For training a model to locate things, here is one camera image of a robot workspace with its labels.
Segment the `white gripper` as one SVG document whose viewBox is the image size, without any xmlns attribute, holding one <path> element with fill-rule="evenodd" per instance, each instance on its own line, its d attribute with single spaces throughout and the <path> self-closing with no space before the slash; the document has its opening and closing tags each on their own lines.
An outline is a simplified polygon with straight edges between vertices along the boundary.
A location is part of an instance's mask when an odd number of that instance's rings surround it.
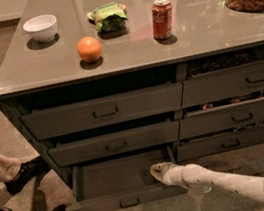
<svg viewBox="0 0 264 211">
<path fill-rule="evenodd" d="M 150 174 L 158 181 L 166 185 L 184 185 L 184 166 L 176 165 L 172 162 L 157 163 L 150 167 Z"/>
</svg>

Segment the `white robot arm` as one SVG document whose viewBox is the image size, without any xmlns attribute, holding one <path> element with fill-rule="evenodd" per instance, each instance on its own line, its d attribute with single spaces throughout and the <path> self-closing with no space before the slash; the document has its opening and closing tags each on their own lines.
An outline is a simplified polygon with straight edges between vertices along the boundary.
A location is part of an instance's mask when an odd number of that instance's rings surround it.
<svg viewBox="0 0 264 211">
<path fill-rule="evenodd" d="M 216 172 L 197 164 L 181 166 L 172 162 L 154 164 L 150 167 L 150 173 L 165 185 L 204 192 L 216 186 L 264 204 L 264 176 Z"/>
</svg>

